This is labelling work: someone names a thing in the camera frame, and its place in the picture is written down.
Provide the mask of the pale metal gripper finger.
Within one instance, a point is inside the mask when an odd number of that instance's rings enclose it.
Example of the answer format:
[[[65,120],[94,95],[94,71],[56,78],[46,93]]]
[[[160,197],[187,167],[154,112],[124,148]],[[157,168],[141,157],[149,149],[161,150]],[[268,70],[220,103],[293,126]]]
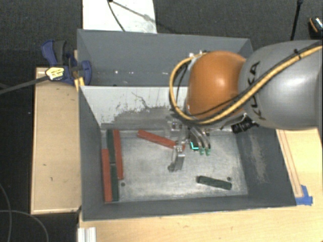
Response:
[[[176,159],[175,159],[175,171],[181,170],[185,160],[185,152],[181,147],[176,149]]]
[[[178,147],[174,146],[173,147],[172,158],[171,158],[171,163],[168,166],[169,172],[174,172],[174,171],[178,170],[177,162],[178,162]]]

